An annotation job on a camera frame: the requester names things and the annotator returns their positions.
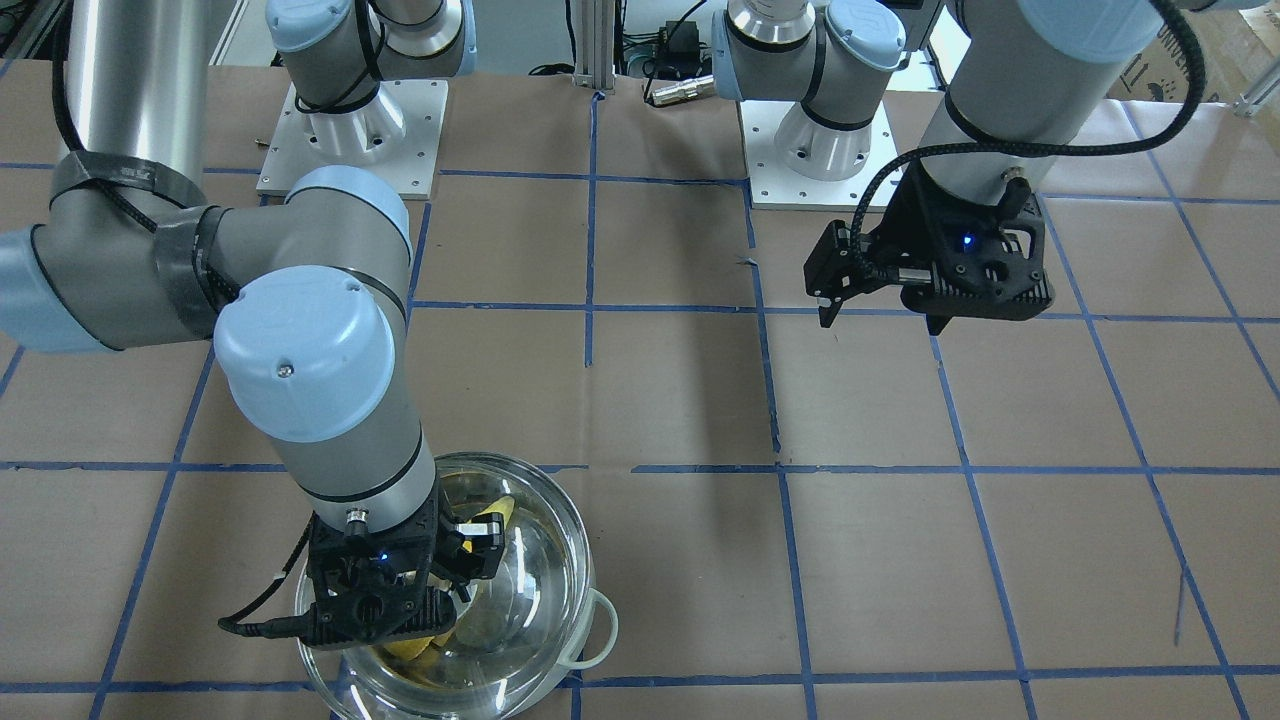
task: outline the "metal mounting plate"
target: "metal mounting plate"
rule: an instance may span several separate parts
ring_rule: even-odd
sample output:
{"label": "metal mounting plate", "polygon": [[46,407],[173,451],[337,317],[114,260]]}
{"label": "metal mounting plate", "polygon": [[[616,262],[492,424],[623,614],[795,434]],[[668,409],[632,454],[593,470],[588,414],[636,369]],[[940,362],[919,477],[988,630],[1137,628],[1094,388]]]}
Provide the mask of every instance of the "metal mounting plate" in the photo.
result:
{"label": "metal mounting plate", "polygon": [[283,196],[298,178],[321,165],[348,164],[371,170],[404,200],[430,200],[449,83],[443,79],[387,81],[383,91],[390,92],[404,111],[406,133],[399,143],[380,147],[370,163],[370,159],[343,159],[317,152],[305,129],[303,115],[293,109],[294,91],[291,85],[275,123],[266,163],[257,178],[257,191]]}
{"label": "metal mounting plate", "polygon": [[[773,146],[773,136],[794,102],[745,100],[741,105],[742,146],[751,177],[751,206],[764,210],[847,210],[858,206],[867,183],[886,163],[897,158],[893,133],[888,128],[884,105],[872,119],[872,150],[856,176],[837,182],[815,181],[792,170]],[[883,210],[902,179],[902,170],[893,170],[876,190],[872,210]]]}

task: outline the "yellow food item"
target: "yellow food item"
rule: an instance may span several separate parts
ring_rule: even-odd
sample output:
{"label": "yellow food item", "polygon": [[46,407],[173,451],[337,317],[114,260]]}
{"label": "yellow food item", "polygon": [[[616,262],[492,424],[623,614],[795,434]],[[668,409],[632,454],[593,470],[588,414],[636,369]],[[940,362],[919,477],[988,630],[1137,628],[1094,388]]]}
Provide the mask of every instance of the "yellow food item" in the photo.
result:
{"label": "yellow food item", "polygon": [[[502,529],[506,530],[507,524],[511,523],[511,514],[515,512],[515,510],[516,510],[516,498],[511,497],[509,495],[506,495],[495,500],[492,505],[489,505],[489,507],[485,507],[480,512],[476,512],[476,516],[479,518],[480,515],[488,515],[489,512],[498,512],[502,515]],[[462,548],[466,550],[467,552],[471,552],[471,541],[463,542]],[[424,652],[426,652],[426,648],[430,647],[433,643],[436,647],[444,647],[444,643],[449,642],[449,638],[452,637],[453,637],[453,628],[449,628],[445,633],[439,635],[428,635],[425,638],[413,638],[411,641],[398,641],[393,643],[387,643],[381,646],[381,648],[393,655],[394,657],[407,662],[411,660],[417,660]]]}

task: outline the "cardboard box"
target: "cardboard box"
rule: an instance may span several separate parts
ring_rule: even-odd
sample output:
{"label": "cardboard box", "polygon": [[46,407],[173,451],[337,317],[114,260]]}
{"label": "cardboard box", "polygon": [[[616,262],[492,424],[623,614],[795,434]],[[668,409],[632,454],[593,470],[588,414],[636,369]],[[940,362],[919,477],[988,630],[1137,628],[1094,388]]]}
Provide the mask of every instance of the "cardboard box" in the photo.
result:
{"label": "cardboard box", "polygon": [[[1280,0],[1252,10],[1187,13],[1204,51],[1206,102],[1231,104],[1280,55]],[[1167,28],[1126,67],[1108,97],[1181,102],[1187,97],[1187,59]],[[1280,100],[1257,114],[1271,146],[1280,152]]]}

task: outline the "light blue joint cap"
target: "light blue joint cap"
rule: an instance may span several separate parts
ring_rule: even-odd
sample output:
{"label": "light blue joint cap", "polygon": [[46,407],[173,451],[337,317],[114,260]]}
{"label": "light blue joint cap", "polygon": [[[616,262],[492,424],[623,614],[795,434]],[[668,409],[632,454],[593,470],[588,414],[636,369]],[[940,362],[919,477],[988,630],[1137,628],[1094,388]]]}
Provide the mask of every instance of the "light blue joint cap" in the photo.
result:
{"label": "light blue joint cap", "polygon": [[214,352],[244,416],[287,442],[320,442],[358,425],[396,368],[392,328],[369,290],[320,265],[244,286],[218,316]]}
{"label": "light blue joint cap", "polygon": [[1055,50],[1098,65],[1133,58],[1164,24],[1146,0],[1018,0],[1018,6]]}
{"label": "light blue joint cap", "polygon": [[351,0],[269,0],[266,27],[280,53],[298,53],[320,42],[351,14]]}
{"label": "light blue joint cap", "polygon": [[49,287],[31,245],[35,231],[0,234],[0,331],[40,352],[110,352]]}
{"label": "light blue joint cap", "polygon": [[891,73],[902,61],[906,28],[876,0],[832,0],[827,27],[845,50],[878,70]]}
{"label": "light blue joint cap", "polygon": [[716,95],[741,102],[742,88],[737,85],[737,72],[733,69],[727,23],[724,10],[716,10],[712,17],[712,76],[716,78]]}
{"label": "light blue joint cap", "polygon": [[302,176],[293,184],[293,190],[289,191],[284,201],[288,202],[293,200],[294,195],[311,188],[337,190],[367,202],[370,208],[381,213],[396,225],[401,237],[404,238],[410,263],[413,261],[413,243],[408,241],[408,208],[404,206],[404,201],[401,200],[396,188],[387,184],[387,181],[361,168],[325,165]]}
{"label": "light blue joint cap", "polygon": [[462,0],[462,63],[454,77],[468,76],[476,69],[476,13],[471,0]]}

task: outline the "glass pot handle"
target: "glass pot handle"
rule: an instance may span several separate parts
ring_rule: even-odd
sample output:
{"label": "glass pot handle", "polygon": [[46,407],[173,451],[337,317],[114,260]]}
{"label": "glass pot handle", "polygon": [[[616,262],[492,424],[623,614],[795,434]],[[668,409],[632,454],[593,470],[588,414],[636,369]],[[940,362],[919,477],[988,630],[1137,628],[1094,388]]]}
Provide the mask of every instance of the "glass pot handle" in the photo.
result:
{"label": "glass pot handle", "polygon": [[600,662],[604,662],[604,659],[608,657],[611,652],[613,652],[613,644],[618,642],[617,609],[613,607],[613,602],[609,598],[604,597],[604,593],[602,593],[600,591],[591,588],[589,592],[591,593],[591,602],[599,605],[600,607],[604,609],[605,612],[609,614],[609,639],[604,641],[604,647],[600,650],[600,652],[598,652],[595,657],[591,657],[589,660],[572,660],[570,657],[561,657],[559,661],[561,666],[568,670],[586,670],[590,667],[595,667]]}

